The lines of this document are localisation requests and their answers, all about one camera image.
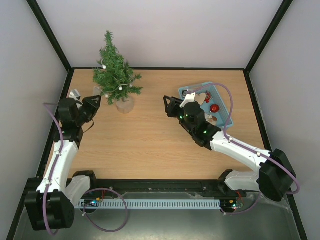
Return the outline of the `small green christmas tree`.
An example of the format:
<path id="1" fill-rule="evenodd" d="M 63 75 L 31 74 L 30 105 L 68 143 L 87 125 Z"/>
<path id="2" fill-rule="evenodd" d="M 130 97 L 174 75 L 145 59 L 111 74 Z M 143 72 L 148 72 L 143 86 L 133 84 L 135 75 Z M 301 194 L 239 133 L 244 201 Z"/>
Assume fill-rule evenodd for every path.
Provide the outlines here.
<path id="1" fill-rule="evenodd" d="M 142 75 L 135 73 L 129 62 L 119 52 L 113 42 L 113 33 L 107 31 L 104 35 L 105 46 L 99 50 L 101 65 L 93 69 L 93 82 L 107 99 L 108 105 L 116 105 L 122 114 L 133 111 L 135 102 L 132 95 L 140 95 L 143 87 L 135 85 Z"/>

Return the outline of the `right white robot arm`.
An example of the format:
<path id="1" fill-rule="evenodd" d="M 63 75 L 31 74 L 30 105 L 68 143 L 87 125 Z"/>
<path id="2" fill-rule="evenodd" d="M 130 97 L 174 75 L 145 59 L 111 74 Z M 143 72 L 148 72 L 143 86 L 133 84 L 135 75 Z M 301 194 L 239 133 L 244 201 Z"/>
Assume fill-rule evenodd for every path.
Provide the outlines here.
<path id="1" fill-rule="evenodd" d="M 165 95 L 163 101 L 167 116 L 178 119 L 197 145 L 227 155 L 250 168 L 250 172 L 228 172 L 218 183 L 222 195 L 229 196 L 236 190 L 253 191 L 280 202 L 289 193 L 296 174 L 282 150 L 253 147 L 210 124 L 193 93 L 185 100 Z"/>

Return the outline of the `light blue plastic basket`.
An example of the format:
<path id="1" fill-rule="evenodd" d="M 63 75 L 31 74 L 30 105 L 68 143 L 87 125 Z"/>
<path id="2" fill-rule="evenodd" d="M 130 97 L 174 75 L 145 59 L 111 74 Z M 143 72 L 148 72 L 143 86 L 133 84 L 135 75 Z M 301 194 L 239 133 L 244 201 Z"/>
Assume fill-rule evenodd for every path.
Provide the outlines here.
<path id="1" fill-rule="evenodd" d="M 229 116 L 229 111 L 220 96 L 217 88 L 212 82 L 204 82 L 195 85 L 183 86 L 178 89 L 181 99 L 189 93 L 196 93 L 195 100 L 200 100 L 200 108 L 205 112 L 205 119 L 212 125 L 221 129 L 224 128 L 226 120 Z M 213 104 L 219 105 L 219 112 L 211 113 L 210 106 Z"/>

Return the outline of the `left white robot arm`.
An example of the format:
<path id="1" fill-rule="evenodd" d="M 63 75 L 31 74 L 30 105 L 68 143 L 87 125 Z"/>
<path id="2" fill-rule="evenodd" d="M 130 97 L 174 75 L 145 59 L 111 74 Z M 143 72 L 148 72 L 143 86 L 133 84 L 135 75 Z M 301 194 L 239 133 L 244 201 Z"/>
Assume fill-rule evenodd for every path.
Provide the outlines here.
<path id="1" fill-rule="evenodd" d="M 40 185 L 25 198 L 25 208 L 33 230 L 54 236 L 59 229 L 69 229 L 75 218 L 75 205 L 91 188 L 93 171 L 80 172 L 67 183 L 68 174 L 84 135 L 83 125 L 92 122 L 102 97 L 94 95 L 78 100 L 61 99 L 57 105 L 60 119 L 51 118 L 57 128 L 52 159 Z"/>

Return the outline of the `fairy light string white beads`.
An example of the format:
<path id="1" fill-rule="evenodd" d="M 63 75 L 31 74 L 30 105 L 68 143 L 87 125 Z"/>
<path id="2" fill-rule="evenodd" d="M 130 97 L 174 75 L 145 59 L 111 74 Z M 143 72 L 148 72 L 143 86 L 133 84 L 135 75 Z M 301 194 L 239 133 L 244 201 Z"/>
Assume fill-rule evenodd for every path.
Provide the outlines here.
<path id="1" fill-rule="evenodd" d="M 103 66 L 105 68 L 93 69 L 93 82 L 100 87 L 109 105 L 128 98 L 129 94 L 141 93 L 141 88 L 133 84 L 142 76 L 135 74 L 128 62 L 105 60 Z"/>

